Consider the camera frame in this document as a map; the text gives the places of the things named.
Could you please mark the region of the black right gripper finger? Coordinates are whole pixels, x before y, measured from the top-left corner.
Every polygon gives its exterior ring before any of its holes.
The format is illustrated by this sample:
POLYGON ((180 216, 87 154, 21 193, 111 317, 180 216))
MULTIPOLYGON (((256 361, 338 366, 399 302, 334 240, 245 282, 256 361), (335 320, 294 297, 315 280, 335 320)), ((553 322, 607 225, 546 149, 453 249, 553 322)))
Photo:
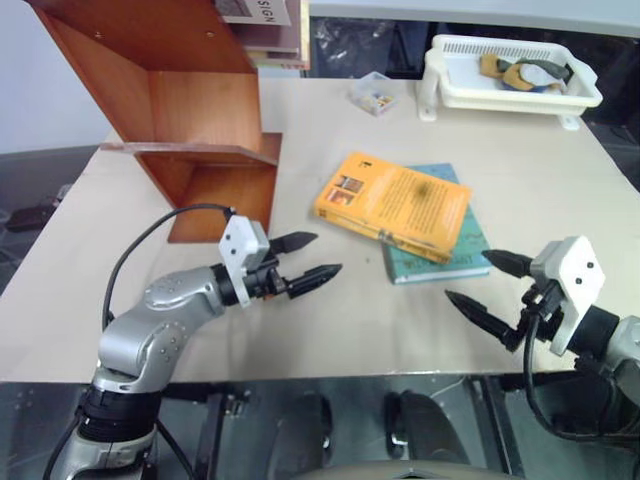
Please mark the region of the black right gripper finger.
POLYGON ((495 337, 508 351, 515 352, 525 334, 489 313, 487 307, 462 293, 446 290, 445 295, 471 323, 495 337))
POLYGON ((530 275, 532 259, 526 255, 500 249, 483 250, 481 254, 492 266, 508 275, 513 277, 530 275))

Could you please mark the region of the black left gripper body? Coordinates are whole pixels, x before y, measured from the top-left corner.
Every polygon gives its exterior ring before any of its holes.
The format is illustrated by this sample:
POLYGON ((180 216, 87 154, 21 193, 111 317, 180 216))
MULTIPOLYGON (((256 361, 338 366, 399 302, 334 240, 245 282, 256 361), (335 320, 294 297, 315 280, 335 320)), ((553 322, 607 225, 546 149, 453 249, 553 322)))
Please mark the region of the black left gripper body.
POLYGON ((280 275, 278 267, 278 258, 267 256, 255 270, 247 272, 243 283, 250 299, 277 296, 289 290, 290 281, 280 275))

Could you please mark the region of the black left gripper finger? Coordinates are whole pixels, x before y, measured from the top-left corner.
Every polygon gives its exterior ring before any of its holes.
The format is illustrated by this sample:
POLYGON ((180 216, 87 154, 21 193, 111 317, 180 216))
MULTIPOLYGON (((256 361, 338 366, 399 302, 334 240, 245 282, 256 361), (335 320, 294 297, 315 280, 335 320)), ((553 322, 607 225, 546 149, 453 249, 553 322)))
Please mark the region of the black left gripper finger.
POLYGON ((318 238, 316 233, 296 231, 269 241, 270 251, 274 255, 288 254, 304 248, 318 238))
POLYGON ((301 276, 287 280, 287 294, 290 299, 300 297, 333 279, 342 269, 342 264, 326 264, 305 271, 301 276))

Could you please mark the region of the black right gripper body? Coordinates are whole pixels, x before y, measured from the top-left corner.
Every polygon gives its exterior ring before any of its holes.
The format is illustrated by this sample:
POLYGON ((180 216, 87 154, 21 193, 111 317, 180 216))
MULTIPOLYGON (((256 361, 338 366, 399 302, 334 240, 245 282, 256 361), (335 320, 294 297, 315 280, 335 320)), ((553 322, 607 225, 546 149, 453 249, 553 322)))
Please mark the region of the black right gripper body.
POLYGON ((526 332, 533 321, 538 319, 536 338, 551 341, 564 316, 561 308, 564 299, 557 280, 550 280, 544 287, 532 284, 521 298, 524 307, 520 312, 519 329, 526 332))

